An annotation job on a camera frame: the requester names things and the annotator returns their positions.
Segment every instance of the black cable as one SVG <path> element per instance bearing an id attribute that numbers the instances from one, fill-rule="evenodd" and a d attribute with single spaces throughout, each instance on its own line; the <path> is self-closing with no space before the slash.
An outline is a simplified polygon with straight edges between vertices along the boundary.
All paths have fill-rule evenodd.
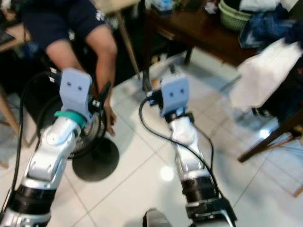
<path id="1" fill-rule="evenodd" d="M 210 148 L 212 150 L 211 158 L 210 158 L 210 169 L 211 169 L 211 171 L 213 171 L 213 165 L 214 165 L 214 145 L 213 145 L 213 142 L 203 130 L 198 128 L 195 124 L 193 124 L 193 125 L 199 131 L 199 133 L 201 133 L 204 136 L 204 138 L 209 142 Z"/>
<path id="2" fill-rule="evenodd" d="M 23 107 L 24 107 L 25 98 L 26 98 L 27 92 L 30 88 L 30 85 L 33 83 L 33 81 L 39 77 L 45 77 L 45 76 L 50 77 L 51 73 L 50 72 L 40 72 L 37 75 L 35 75 L 33 78 L 31 78 L 28 81 L 28 83 L 25 85 L 21 98 L 20 98 L 18 147 L 17 147 L 17 154 L 16 154 L 14 178 L 13 178 L 13 182 L 11 184 L 12 191 L 15 190 L 16 182 L 17 182 L 17 178 L 18 178 L 18 171 L 19 171 L 20 154 L 21 154 L 21 146 L 22 146 L 22 134 L 23 134 Z"/>
<path id="3" fill-rule="evenodd" d="M 210 175 L 210 177 L 211 177 L 211 179 L 212 179 L 212 181 L 213 181 L 213 183 L 214 183 L 214 187 L 215 187 L 215 189 L 216 189 L 216 195 L 218 196 L 218 193 L 219 193 L 222 197 L 224 197 L 223 193 L 222 193 L 222 192 L 219 190 L 219 188 L 218 188 L 218 184 L 217 184 L 216 178 L 215 178 L 215 176 L 214 176 L 214 174 L 213 174 L 211 168 L 208 166 L 208 164 L 207 164 L 199 155 L 197 155 L 197 154 L 196 154 L 192 149 L 190 149 L 187 145 L 182 144 L 182 143 L 180 143 L 180 142 L 178 142 L 178 141 L 172 140 L 171 138 L 169 138 L 169 137 L 167 137 L 167 136 L 165 136 L 165 135 L 162 135 L 162 134 L 160 134 L 160 133 L 158 133 L 158 132 L 155 132 L 154 130 L 152 130 L 152 129 L 146 124 L 146 122 L 145 122 L 145 120 L 144 120 L 144 118 L 143 118 L 143 115 L 142 115 L 142 110 L 143 110 L 143 107 L 144 107 L 145 103 L 148 102 L 150 99 L 151 99 L 150 97 L 146 97 L 146 98 L 140 103 L 140 106 L 139 106 L 139 118 L 140 118 L 141 124 L 142 124 L 149 132 L 151 132 L 152 134 L 154 134 L 154 135 L 156 135 L 156 136 L 158 136 L 158 137 L 161 137 L 161 138 L 163 138 L 163 139 L 165 139 L 165 140 L 168 140 L 168 141 L 170 141 L 170 142 L 172 142 L 172 143 L 178 144 L 178 145 L 180 145 L 180 146 L 186 148 L 187 150 L 189 150 L 193 155 L 195 155 L 195 156 L 203 163 L 203 165 L 205 166 L 205 168 L 208 170 L 209 175 Z"/>

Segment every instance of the wooden chair leg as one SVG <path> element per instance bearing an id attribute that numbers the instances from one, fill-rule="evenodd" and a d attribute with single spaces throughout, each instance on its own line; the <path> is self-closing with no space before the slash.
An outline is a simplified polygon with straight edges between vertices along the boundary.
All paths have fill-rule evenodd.
<path id="1" fill-rule="evenodd" d="M 238 160 L 240 162 L 245 162 L 255 154 L 261 153 L 262 151 L 266 150 L 275 139 L 277 139 L 282 134 L 288 132 L 293 127 L 299 125 L 301 122 L 303 122 L 303 109 L 301 109 L 294 116 L 286 120 L 286 122 L 284 122 L 276 130 L 274 130 L 266 139 L 262 140 L 253 149 L 241 155 Z"/>
<path id="2" fill-rule="evenodd" d="M 13 131 L 18 135 L 19 133 L 19 124 L 11 111 L 4 95 L 0 92 L 0 111 L 4 115 L 6 121 L 10 125 L 10 127 L 13 129 Z M 22 138 L 22 141 L 26 147 L 29 147 L 28 142 L 25 140 L 25 138 Z"/>
<path id="3" fill-rule="evenodd" d="M 184 64 L 188 65 L 190 63 L 190 59 L 191 59 L 191 54 L 193 53 L 193 47 L 188 48 L 187 52 L 186 52 L 186 57 L 184 60 Z"/>
<path id="4" fill-rule="evenodd" d="M 142 79 L 142 89 L 145 92 L 152 91 L 152 84 L 150 81 L 150 65 L 152 61 L 152 40 L 154 36 L 154 28 L 152 21 L 148 14 L 145 19 L 144 24 L 144 40 L 143 40 L 143 79 Z"/>
<path id="5" fill-rule="evenodd" d="M 293 196 L 295 198 L 297 198 L 301 193 L 303 193 L 303 186 L 301 186 L 297 191 L 295 191 L 295 193 L 293 194 Z"/>
<path id="6" fill-rule="evenodd" d="M 125 27 L 125 24 L 124 24 L 124 21 L 122 19 L 122 15 L 121 15 L 120 11 L 116 12 L 116 17 L 118 19 L 119 30 L 121 32 L 121 35 L 122 35 L 124 44 L 126 46 L 128 55 L 129 55 L 129 57 L 131 59 L 131 62 L 133 64 L 134 71 L 137 74 L 138 79 L 141 79 L 140 78 L 140 74 L 139 74 L 140 71 L 139 71 L 138 63 L 137 63 L 137 60 L 136 60 L 136 56 L 134 54 L 134 48 L 133 48 L 132 42 L 131 42 L 131 40 L 129 38 L 129 34 L 128 34 L 127 29 Z"/>
<path id="7" fill-rule="evenodd" d="M 0 167 L 3 168 L 3 169 L 8 169 L 9 168 L 9 166 L 6 165 L 4 162 L 1 162 L 1 160 L 0 160 Z"/>

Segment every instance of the clothes pile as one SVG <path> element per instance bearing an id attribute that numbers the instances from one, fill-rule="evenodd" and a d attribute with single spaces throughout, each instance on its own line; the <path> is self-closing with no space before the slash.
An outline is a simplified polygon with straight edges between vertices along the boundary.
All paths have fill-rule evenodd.
<path id="1" fill-rule="evenodd" d="M 240 34 L 241 47 L 263 50 L 283 37 L 287 43 L 301 41 L 303 23 L 288 18 L 289 13 L 281 4 L 273 11 L 254 14 Z"/>
<path id="2" fill-rule="evenodd" d="M 224 0 L 225 3 L 236 10 L 244 12 L 261 12 L 274 10 L 279 0 Z"/>
<path id="3" fill-rule="evenodd" d="M 259 54 L 238 67 L 241 78 L 230 93 L 232 106 L 270 113 L 283 123 L 303 108 L 303 21 L 289 20 L 278 4 L 254 14 L 239 42 L 242 48 L 258 48 Z M 299 128 L 302 134 L 303 123 Z"/>

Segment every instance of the dark shorts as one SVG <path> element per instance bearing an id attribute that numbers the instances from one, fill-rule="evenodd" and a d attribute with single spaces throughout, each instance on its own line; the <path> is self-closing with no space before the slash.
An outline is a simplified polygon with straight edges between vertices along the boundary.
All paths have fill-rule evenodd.
<path id="1" fill-rule="evenodd" d="M 21 17 L 33 41 L 43 49 L 57 40 L 68 40 L 70 29 L 85 39 L 105 24 L 90 0 L 34 0 L 21 11 Z"/>

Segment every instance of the black fan base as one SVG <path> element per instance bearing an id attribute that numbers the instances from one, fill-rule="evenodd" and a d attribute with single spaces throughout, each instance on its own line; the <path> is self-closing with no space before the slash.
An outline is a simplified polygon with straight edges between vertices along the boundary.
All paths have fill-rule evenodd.
<path id="1" fill-rule="evenodd" d="M 110 176 L 119 162 L 119 150 L 109 139 L 104 138 L 89 153 L 72 160 L 75 174 L 84 181 L 96 182 Z"/>

